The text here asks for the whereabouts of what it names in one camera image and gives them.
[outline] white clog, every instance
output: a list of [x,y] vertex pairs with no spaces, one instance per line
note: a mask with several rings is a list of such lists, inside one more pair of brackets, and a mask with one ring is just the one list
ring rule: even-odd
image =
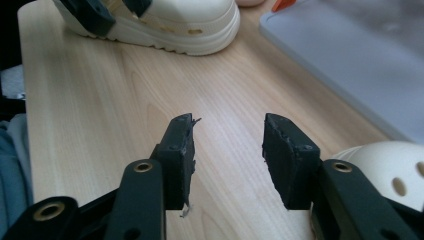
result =
[[[99,37],[87,31],[60,0],[53,1],[72,31]],[[122,0],[102,0],[102,4],[115,18],[105,38],[187,55],[224,49],[240,25],[234,0],[153,0],[140,18]]]
[[386,198],[421,212],[424,208],[424,146],[378,142],[333,156],[356,165]]

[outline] white sneaker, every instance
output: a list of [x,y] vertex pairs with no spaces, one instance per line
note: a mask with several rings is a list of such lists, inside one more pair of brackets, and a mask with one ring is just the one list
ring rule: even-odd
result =
[[[71,30],[99,37],[87,31],[60,0],[53,1]],[[207,55],[224,49],[240,25],[234,0],[153,0],[141,18],[131,13],[122,0],[100,1],[115,18],[104,38],[187,55]]]

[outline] metal screw hole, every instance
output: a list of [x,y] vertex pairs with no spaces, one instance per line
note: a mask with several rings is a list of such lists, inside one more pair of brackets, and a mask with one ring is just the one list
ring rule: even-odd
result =
[[352,172],[352,167],[341,162],[336,162],[333,164],[333,168],[339,172],[350,173]]
[[143,173],[148,172],[150,169],[153,168],[153,165],[151,163],[140,163],[134,167],[134,171]]
[[34,220],[37,222],[53,219],[65,210],[65,204],[62,202],[51,202],[41,206],[34,213]]

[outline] orange object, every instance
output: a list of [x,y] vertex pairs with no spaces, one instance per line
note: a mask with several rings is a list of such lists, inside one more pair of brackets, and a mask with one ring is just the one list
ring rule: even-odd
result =
[[275,2],[274,6],[272,6],[271,11],[272,12],[280,11],[280,10],[282,10],[284,8],[290,7],[295,2],[296,2],[296,0],[277,0]]

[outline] light wood surface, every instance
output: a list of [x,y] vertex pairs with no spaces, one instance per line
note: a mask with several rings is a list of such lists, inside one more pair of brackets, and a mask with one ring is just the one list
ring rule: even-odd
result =
[[387,140],[258,31],[273,1],[241,9],[225,50],[189,57],[80,37],[52,1],[19,12],[36,201],[83,205],[117,188],[148,158],[169,121],[195,126],[197,160],[186,218],[168,212],[168,239],[311,239],[308,213],[286,211],[261,156],[265,113],[293,120],[322,158]]

